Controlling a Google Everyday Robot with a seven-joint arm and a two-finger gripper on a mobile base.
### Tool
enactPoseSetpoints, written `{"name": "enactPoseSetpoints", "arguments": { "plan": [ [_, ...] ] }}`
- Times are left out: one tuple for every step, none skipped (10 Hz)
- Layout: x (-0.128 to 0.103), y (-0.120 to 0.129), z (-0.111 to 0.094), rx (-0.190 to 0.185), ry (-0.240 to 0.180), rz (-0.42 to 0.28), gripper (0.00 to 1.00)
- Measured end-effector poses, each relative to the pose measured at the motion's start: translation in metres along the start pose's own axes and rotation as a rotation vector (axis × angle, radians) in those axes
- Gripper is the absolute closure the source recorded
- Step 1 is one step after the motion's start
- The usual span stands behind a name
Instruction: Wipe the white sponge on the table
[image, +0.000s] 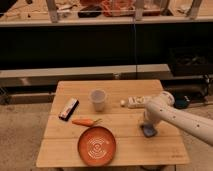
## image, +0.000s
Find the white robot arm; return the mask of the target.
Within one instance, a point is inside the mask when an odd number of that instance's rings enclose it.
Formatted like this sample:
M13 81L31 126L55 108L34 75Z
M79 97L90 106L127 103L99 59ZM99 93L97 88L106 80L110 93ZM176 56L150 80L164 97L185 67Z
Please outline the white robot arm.
M146 121L155 125L163 120L213 146L213 120L176 109L174 102L174 96L167 91L152 97L144 105Z

